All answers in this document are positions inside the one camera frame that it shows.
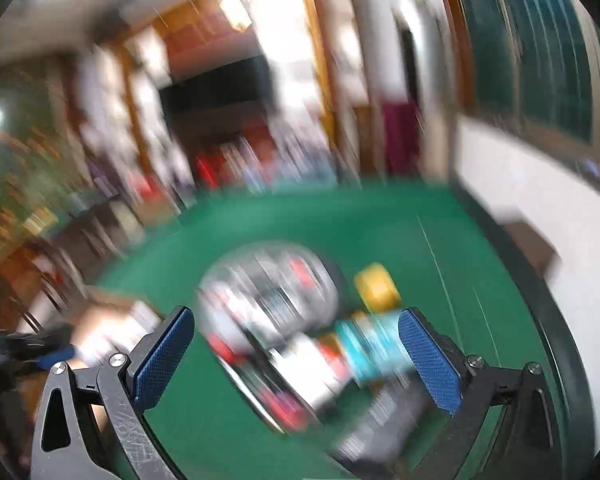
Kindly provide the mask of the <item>black patterned pouch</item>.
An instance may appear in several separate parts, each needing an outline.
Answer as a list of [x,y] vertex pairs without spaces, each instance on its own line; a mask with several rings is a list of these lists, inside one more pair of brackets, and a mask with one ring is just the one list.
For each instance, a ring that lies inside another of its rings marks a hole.
[[329,450],[329,456],[359,479],[394,479],[408,439],[434,401],[416,372],[396,375]]

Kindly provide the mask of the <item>teal tissue packet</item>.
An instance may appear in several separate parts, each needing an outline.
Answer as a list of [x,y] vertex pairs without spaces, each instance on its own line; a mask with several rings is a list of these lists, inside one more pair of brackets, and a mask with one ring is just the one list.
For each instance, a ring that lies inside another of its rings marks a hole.
[[399,311],[356,314],[334,325],[334,334],[354,382],[371,382],[414,370],[398,332]]

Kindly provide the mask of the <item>brown wooden stool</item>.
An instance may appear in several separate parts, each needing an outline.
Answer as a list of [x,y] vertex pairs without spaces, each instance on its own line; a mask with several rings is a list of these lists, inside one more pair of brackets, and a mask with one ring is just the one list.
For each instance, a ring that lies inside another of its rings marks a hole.
[[547,281],[554,264],[559,260],[554,245],[524,219],[505,221],[500,227],[516,244],[535,272]]

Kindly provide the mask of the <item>yellow round jar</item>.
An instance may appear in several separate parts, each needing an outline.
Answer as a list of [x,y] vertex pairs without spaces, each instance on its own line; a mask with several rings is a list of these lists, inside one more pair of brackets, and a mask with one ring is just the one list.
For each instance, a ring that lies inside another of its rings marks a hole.
[[374,313],[396,309],[401,304],[401,296],[388,270],[374,262],[358,272],[354,286],[367,310]]

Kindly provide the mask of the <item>round silver table centre panel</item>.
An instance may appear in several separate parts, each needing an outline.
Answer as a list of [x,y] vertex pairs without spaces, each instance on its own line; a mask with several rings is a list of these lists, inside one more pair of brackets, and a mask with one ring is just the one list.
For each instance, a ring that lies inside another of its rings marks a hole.
[[332,325],[347,298],[336,263],[302,245],[269,240],[222,255],[196,289],[198,330],[236,354],[279,348]]

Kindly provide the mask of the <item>maroon hanging cloth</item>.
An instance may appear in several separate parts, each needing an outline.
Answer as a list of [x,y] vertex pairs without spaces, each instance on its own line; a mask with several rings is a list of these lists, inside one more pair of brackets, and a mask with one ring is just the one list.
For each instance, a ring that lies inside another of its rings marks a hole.
[[420,128],[417,106],[410,101],[382,104],[385,127],[385,162],[393,176],[419,174]]

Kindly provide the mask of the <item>green framed window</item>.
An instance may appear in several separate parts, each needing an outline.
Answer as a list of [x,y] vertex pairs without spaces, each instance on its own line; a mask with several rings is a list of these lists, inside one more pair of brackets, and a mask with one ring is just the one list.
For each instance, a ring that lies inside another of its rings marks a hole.
[[600,154],[600,28],[579,0],[460,0],[476,113]]

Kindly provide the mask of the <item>black flat television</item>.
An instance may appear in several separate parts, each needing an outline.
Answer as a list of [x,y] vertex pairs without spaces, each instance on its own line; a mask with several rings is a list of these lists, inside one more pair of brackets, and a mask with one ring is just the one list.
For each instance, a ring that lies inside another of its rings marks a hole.
[[167,115],[234,104],[274,102],[272,74],[262,54],[215,67],[159,91]]

